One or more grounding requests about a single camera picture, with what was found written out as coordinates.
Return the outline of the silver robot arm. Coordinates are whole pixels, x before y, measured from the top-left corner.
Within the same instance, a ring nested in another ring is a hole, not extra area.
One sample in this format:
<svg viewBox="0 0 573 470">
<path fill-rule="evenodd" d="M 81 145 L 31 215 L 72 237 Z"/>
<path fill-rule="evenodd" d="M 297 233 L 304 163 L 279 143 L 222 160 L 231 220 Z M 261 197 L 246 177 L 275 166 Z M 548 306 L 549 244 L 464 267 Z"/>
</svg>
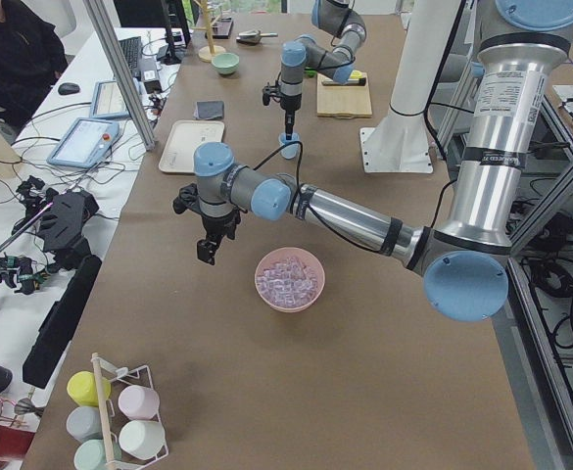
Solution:
<svg viewBox="0 0 573 470">
<path fill-rule="evenodd" d="M 348 1 L 317 1 L 311 22 L 337 41 L 327 50 L 316 40 L 303 34 L 285 42 L 281 51 L 281 69 L 275 82 L 276 97 L 284 111 L 283 140 L 294 139 L 296 111 L 301 107 L 306 69 L 324 75 L 338 84 L 348 82 L 354 70 L 356 52 L 366 40 L 363 18 Z"/>
<path fill-rule="evenodd" d="M 415 1 L 389 113 L 360 138 L 362 156 L 377 171 L 419 172 L 429 165 L 412 148 L 425 138 L 427 114 L 466 1 Z M 364 19 L 351 1 L 315 1 L 312 24 L 339 39 L 328 51 L 304 34 L 284 43 L 281 70 L 263 103 L 279 98 L 291 138 L 301 107 L 305 68 L 347 82 L 356 52 L 367 38 Z M 539 116 L 549 74 L 567 58 L 573 41 L 573 1 L 476 1 L 469 63 L 483 69 L 468 140 L 461 155 L 447 220 L 438 227 L 405 225 L 310 185 L 296 177 L 267 176 L 235 162 L 232 150 L 208 142 L 194 152 L 197 183 L 180 189 L 176 213 L 190 209 L 206 236 L 197 242 L 198 259 L 214 265 L 224 237 L 235 239 L 240 210 L 278 220 L 288 212 L 317 223 L 357 248 L 399 259 L 424 279 L 429 303 L 443 315 L 476 321 L 497 313 L 508 294 L 504 265 L 511 242 L 506 221 Z"/>
</svg>

